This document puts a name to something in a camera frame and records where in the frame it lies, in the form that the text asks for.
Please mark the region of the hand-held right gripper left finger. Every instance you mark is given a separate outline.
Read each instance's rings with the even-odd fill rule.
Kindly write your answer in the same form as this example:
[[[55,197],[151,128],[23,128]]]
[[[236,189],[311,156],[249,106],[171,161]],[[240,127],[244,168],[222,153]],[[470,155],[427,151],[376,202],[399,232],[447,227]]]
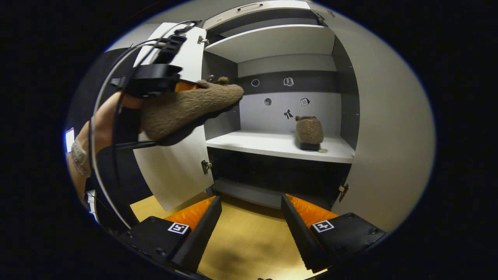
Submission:
[[[161,266],[197,273],[221,213],[221,197],[212,196],[167,218],[150,216],[120,234],[119,241]]]

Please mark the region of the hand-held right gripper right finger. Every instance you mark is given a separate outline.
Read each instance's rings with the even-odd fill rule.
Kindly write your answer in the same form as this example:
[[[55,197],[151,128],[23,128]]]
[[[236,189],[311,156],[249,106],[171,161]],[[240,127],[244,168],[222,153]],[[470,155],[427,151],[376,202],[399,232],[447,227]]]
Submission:
[[[289,194],[281,196],[281,211],[306,269],[315,273],[352,261],[386,235],[354,213],[338,215]]]

